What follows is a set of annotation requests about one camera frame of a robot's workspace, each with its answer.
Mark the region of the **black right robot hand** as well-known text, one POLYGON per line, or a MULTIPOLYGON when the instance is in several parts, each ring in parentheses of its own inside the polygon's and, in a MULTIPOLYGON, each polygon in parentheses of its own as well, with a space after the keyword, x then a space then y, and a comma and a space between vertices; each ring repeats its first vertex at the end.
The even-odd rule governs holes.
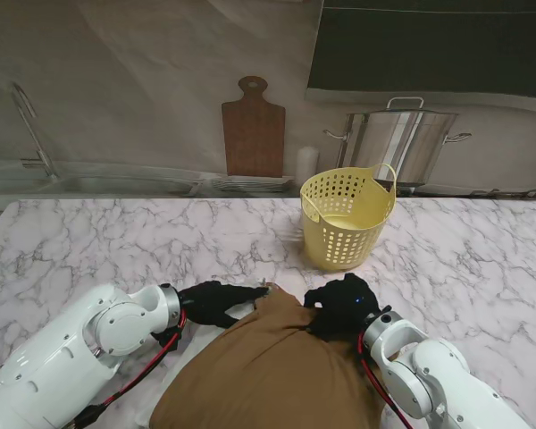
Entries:
POLYGON ((369 284, 354 273, 305 294, 304 307, 314 308, 306 330, 321 339, 333 335, 358 335, 381 314, 378 299, 369 284))

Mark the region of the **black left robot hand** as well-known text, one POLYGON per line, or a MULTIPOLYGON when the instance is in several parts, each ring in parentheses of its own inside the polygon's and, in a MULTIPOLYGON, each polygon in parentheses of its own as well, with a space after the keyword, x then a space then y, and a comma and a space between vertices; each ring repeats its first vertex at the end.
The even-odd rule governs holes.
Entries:
POLYGON ((254 303, 264 297, 269 287, 248 287, 221 284, 218 281, 202 282, 178 293, 180 307, 189 321, 230 329, 239 320, 227 313, 231 308, 254 303))

